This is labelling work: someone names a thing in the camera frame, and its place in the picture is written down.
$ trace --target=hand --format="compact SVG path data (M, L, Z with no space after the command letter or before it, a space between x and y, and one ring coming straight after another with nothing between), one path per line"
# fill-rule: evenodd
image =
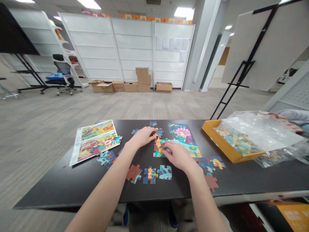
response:
M175 167L181 169L187 175L190 171L200 167L182 145L174 141L168 141L163 146L163 149L165 148L169 148L172 151L172 155L168 150L163 150L163 154Z
M156 129L153 127L144 127L143 129L140 129L130 140L129 140L129 144L131 144L131 146L136 147L137 149L139 149L142 146L145 146L146 144L148 144L150 141L154 140L157 138L157 136L153 135L151 137L149 137L151 135L152 132L156 132Z

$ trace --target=black easel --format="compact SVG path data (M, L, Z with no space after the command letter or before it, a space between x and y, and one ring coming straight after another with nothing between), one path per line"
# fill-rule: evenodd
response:
M256 51L257 51L259 45L261 44L261 41L262 41L264 35L266 34L266 31L267 31L267 29L268 29L268 27L269 27L271 21L273 20L274 15L276 14L278 8L279 8L280 6L288 5L288 4L291 4L291 3L294 3L294 2L298 2L298 1L302 1L302 0L293 0L293 1L289 1L289 2L283 3L283 4L274 4L274 5L270 5L270 6L267 6L267 7L264 7L264 8L261 8L261 9L258 9L258 10L253 11L253 14L257 14L257 13L260 13L260 12L263 12L263 11L271 10L269 17L268 17L268 19L267 19L267 21L266 21L266 23L265 23L263 29L261 30L260 35L258 36L257 41L256 41L255 44L254 44L254 47L253 47L253 49L252 49L252 51L251 51L251 53L250 53L250 56L249 56L248 60L247 60L247 61L243 61L243 62L240 64L240 66L239 66L239 68L238 68L236 74L234 75L232 81L231 81L230 83L228 83L229 86L228 86L228 88L226 89L226 91L225 91L223 97L221 98L221 100L220 100L220 102L219 102L217 108L216 108L215 111L213 112L213 114L212 114L212 116L211 116L210 119L212 119L212 117L213 117L214 114L216 113L217 109L219 108L220 104L224 104L225 106L223 107L223 109L221 110L219 116L217 117L217 119L219 119L219 117L221 116L221 114L223 113L223 111L225 110L226 106L228 105L228 103L230 102L230 100L232 99L232 97L234 96L234 94L236 93L236 91L237 91L237 89L238 89L239 87L246 87L246 88L248 88L248 86L243 86L243 85L241 85L241 83L243 82L243 80L245 79L246 75L247 75L248 72L250 71L251 67L252 67L253 64L255 63L255 61L252 61L252 59L253 59L253 57L254 57L254 55L255 55L255 53L256 53ZM238 79L238 81L237 81L237 84L233 84L233 82L234 82L236 76L238 75L238 73L239 73L239 71L241 70L241 68L242 68L243 65L245 65L245 67L244 67L244 69L242 70L241 75L239 76L239 79ZM235 90L233 91L233 93L232 93L232 95L230 96L230 98L228 99L228 101L227 101L227 102L223 102L223 99L224 99L225 95L227 94L227 92L228 92L229 88L231 87L231 85L235 85L236 88L235 88Z
M16 72L13 72L13 73L31 74L37 80L37 82L40 84L39 86L35 86L35 87L30 87L30 88L25 88L25 89L17 89L18 93L21 93L22 90L42 89L40 94L44 94L44 90L46 90L48 88L58 88L59 87L59 86L48 86L48 85L46 85L44 83L44 81L41 79L41 77L38 75L38 73L40 73L40 72L36 72L33 69L33 67L29 64L29 62L24 58L24 56L22 54L20 54L20 55L15 54L15 55L20 60L20 62L26 67L27 70L16 71Z

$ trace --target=shoe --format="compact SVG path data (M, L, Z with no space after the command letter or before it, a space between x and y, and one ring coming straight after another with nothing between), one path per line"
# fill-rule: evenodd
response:
M129 209L128 205L126 205L125 214L123 215L122 226L126 227L129 224Z
M176 216L174 214L174 209L170 201L168 202L168 206L167 206L167 217L168 217L168 222L170 223L170 226L174 229L177 229L179 224L177 222Z

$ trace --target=pegboard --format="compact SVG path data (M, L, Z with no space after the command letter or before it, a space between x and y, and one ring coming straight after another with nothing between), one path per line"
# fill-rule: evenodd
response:
M279 101L304 110L309 110L309 73Z

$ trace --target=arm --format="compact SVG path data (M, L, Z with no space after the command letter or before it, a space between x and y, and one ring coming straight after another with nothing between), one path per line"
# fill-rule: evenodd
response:
M163 154L175 167L183 170L189 179L198 231L228 232L205 181L203 169L180 144L169 141L163 148L172 151L172 155L166 150Z
M126 175L137 150L154 140L149 135L156 131L152 127L139 130L124 146L85 203L79 209L66 232L105 231L116 209Z

